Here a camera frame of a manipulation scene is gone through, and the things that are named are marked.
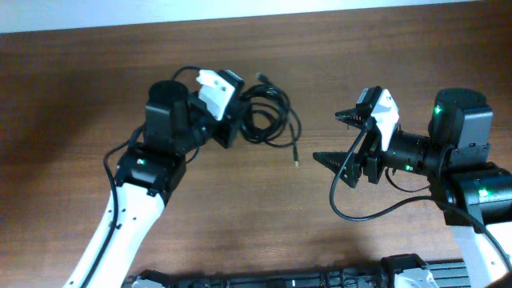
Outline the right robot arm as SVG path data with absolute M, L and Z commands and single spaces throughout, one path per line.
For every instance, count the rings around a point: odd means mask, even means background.
M 492 108 L 474 90 L 437 93 L 427 135 L 401 128 L 391 93 L 364 89 L 336 119 L 359 129 L 346 152 L 316 152 L 336 182 L 356 187 L 397 171 L 426 177 L 428 199 L 442 211 L 462 252 L 473 287 L 511 284 L 511 174 L 488 159 Z

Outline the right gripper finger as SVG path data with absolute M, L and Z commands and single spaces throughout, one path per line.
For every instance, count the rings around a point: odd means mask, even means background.
M 367 112 L 358 110 L 357 108 L 336 112 L 335 118 L 348 126 L 352 126 L 360 130 L 372 129 L 372 120 L 370 119 L 370 115 Z
M 361 159 L 357 153 L 352 153 L 351 156 L 348 154 L 348 152 L 314 152 L 313 158 L 335 174 L 339 172 L 342 164 L 345 164 L 339 178 L 350 188 L 355 188 L 362 175 Z

